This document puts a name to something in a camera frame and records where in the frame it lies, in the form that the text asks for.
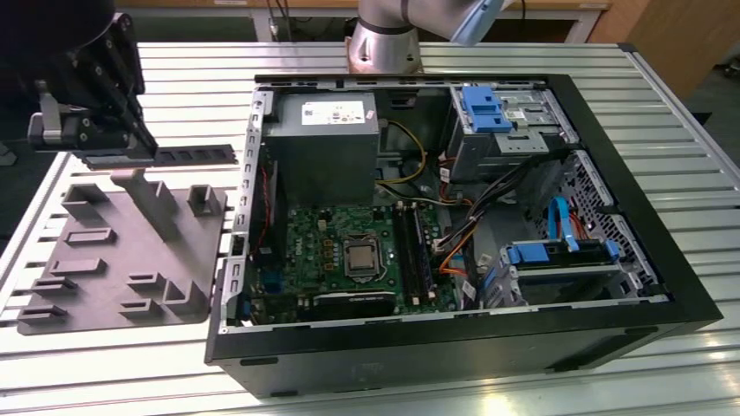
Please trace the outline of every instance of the red wire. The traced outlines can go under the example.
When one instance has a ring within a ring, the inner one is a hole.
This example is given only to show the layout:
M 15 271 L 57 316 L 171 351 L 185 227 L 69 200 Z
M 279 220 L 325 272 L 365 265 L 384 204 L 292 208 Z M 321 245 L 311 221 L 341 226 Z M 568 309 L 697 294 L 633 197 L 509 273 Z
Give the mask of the red wire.
M 267 196 L 267 171 L 264 166 L 260 166 L 260 172 L 263 173 L 263 198 L 265 200 L 265 226 L 263 227 L 263 232 L 260 232 L 259 234 L 257 246 L 249 253 L 252 255 L 257 252 L 257 249 L 263 246 L 267 229 L 269 228 L 269 197 Z

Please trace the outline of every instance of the cpu socket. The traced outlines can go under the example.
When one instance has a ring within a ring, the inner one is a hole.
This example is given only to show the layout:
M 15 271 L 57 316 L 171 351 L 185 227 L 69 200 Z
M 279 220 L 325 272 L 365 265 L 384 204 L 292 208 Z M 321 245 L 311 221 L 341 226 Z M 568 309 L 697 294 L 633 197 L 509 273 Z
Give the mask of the cpu socket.
M 344 240 L 344 275 L 356 283 L 379 278 L 379 240 L 375 237 Z

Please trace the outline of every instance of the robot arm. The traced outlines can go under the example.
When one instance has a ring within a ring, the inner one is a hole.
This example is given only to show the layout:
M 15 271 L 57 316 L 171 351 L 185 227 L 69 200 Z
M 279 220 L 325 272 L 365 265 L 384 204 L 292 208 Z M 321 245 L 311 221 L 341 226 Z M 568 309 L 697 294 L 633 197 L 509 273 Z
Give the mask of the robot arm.
M 0 71 L 39 98 L 37 151 L 71 152 L 91 169 L 236 162 L 231 146 L 157 146 L 133 23 L 112 0 L 0 2 Z
M 421 65 L 415 28 L 465 46 L 483 39 L 513 0 L 360 0 L 349 44 L 353 72 L 404 74 Z

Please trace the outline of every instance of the label sticker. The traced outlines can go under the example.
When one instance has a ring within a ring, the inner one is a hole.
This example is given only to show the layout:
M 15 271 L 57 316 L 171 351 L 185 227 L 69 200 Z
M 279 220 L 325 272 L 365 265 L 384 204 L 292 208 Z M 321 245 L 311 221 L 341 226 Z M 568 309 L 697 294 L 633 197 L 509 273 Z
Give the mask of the label sticker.
M 463 283 L 463 291 L 465 292 L 467 297 L 475 299 L 475 287 L 471 283 L 467 282 L 467 280 Z
M 361 101 L 309 101 L 300 107 L 300 123 L 304 126 L 364 122 L 365 111 Z
M 508 110 L 507 117 L 511 119 L 525 119 L 524 111 L 521 110 Z
M 447 167 L 440 168 L 440 180 L 444 183 L 449 183 L 449 169 Z

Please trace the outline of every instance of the yellow wire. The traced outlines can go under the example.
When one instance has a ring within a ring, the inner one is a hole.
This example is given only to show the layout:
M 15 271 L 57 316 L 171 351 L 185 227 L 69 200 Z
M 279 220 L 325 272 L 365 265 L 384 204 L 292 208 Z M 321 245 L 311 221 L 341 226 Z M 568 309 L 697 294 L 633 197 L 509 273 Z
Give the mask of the yellow wire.
M 393 121 L 393 120 L 388 120 L 388 125 L 391 125 L 391 124 L 393 126 L 396 126 L 397 128 L 400 128 L 404 131 L 405 134 L 408 134 L 408 137 L 412 138 L 413 143 L 416 143 L 416 145 L 419 146 L 419 150 L 421 152 L 421 164 L 419 165 L 419 169 L 416 169 L 416 172 L 412 173 L 405 178 L 385 179 L 385 180 L 376 181 L 379 184 L 384 184 L 384 185 L 403 184 L 404 182 L 408 182 L 409 180 L 416 178 L 419 175 L 421 175 L 421 172 L 424 172 L 424 167 L 427 166 L 427 152 L 424 151 L 424 146 L 421 145 L 420 140 L 416 138 L 413 133 L 408 130 L 408 128 L 404 127 L 404 125 L 401 123 L 399 123 L 397 121 Z
M 477 225 L 473 227 L 473 229 L 465 234 L 465 236 L 460 239 L 460 242 L 457 243 L 457 245 L 455 246 L 455 249 L 452 249 L 452 251 L 449 252 L 447 258 L 444 259 L 444 262 L 441 262 L 441 266 L 440 266 L 440 271 L 444 273 L 445 268 L 448 267 L 448 263 L 449 260 L 452 260 L 452 257 L 455 256 L 455 253 L 457 253 L 460 251 L 460 249 L 463 248 L 463 245 L 465 244 L 465 241 L 468 240 L 468 238 L 473 235 L 475 233 L 475 229 L 477 228 Z

